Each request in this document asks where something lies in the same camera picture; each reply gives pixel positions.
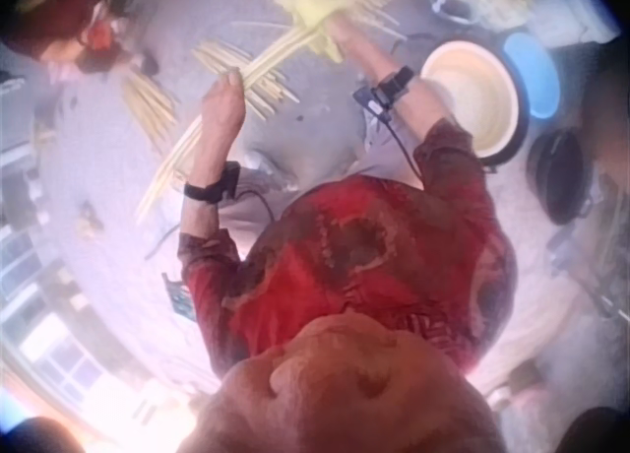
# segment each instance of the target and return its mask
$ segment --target ground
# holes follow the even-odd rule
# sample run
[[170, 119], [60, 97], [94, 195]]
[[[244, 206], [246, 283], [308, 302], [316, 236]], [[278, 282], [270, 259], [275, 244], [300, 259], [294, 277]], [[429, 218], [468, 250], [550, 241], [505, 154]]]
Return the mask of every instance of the ground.
[[[144, 46], [159, 60], [157, 79], [180, 103], [173, 140], [198, 113], [199, 100], [214, 80], [190, 49], [202, 39], [220, 37], [258, 53], [282, 31], [230, 22], [288, 22], [270, 0], [134, 0], [130, 8], [146, 26]], [[432, 44], [456, 33], [430, 15], [426, 0], [398, 0], [389, 13], [401, 20], [401, 32], [435, 36], [397, 51], [415, 69]], [[375, 38], [388, 48], [394, 44], [380, 33]], [[28, 68], [36, 69], [32, 64]], [[283, 105], [267, 124], [248, 116], [232, 156], [254, 162], [255, 153], [262, 154], [282, 170], [283, 178], [305, 189], [341, 175], [362, 152], [364, 122], [351, 98], [359, 77], [351, 66], [333, 65], [309, 51], [292, 57], [281, 69], [302, 103]], [[181, 196], [170, 192], [142, 225], [135, 224], [134, 210], [159, 158], [122, 101], [122, 79], [117, 74], [96, 75], [63, 92], [58, 138], [40, 156], [49, 232], [94, 308], [134, 355], [166, 381], [212, 392], [218, 383], [198, 329], [172, 311], [160, 276], [164, 272], [178, 278], [176, 237], [168, 239], [153, 260], [144, 260], [177, 224]], [[582, 300], [579, 288], [565, 276], [552, 276], [545, 244], [558, 227], [526, 184], [527, 150], [549, 126], [533, 122], [519, 154], [487, 177], [498, 218], [517, 252], [519, 284], [506, 330], [470, 376], [483, 394], [503, 383], [523, 360], [543, 353], [566, 328], [577, 300]], [[94, 241], [84, 241], [76, 232], [84, 201], [92, 203], [104, 224], [103, 236]], [[589, 221], [579, 227], [591, 231]]]

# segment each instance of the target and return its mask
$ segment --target person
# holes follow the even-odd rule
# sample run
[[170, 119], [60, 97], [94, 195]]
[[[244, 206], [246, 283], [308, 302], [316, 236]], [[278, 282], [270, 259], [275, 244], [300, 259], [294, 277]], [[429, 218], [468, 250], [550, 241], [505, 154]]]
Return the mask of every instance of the person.
[[84, 74], [108, 72], [136, 64], [148, 75], [158, 65], [149, 54], [133, 54], [116, 40], [114, 17], [104, 0], [18, 0], [2, 31], [3, 42], [15, 52], [54, 70], [76, 65]]
[[[323, 28], [373, 84], [401, 69], [342, 12]], [[383, 177], [375, 162], [406, 164], [375, 141], [369, 164], [290, 203], [244, 261], [217, 206], [184, 199], [182, 277], [222, 385], [181, 452], [505, 451], [464, 375], [509, 318], [515, 255], [439, 96], [414, 78], [395, 111], [424, 190]], [[244, 116], [231, 71], [204, 98], [190, 185], [220, 180]]]

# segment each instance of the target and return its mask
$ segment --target woman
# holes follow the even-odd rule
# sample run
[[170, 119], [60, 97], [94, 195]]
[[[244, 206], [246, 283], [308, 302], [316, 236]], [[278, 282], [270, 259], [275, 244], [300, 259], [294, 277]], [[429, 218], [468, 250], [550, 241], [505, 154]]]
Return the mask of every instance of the woman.
[[136, 64], [148, 75], [158, 66], [146, 55], [125, 51], [115, 40], [123, 22], [104, 0], [19, 0], [3, 30], [3, 42], [36, 61], [76, 65], [84, 74]]

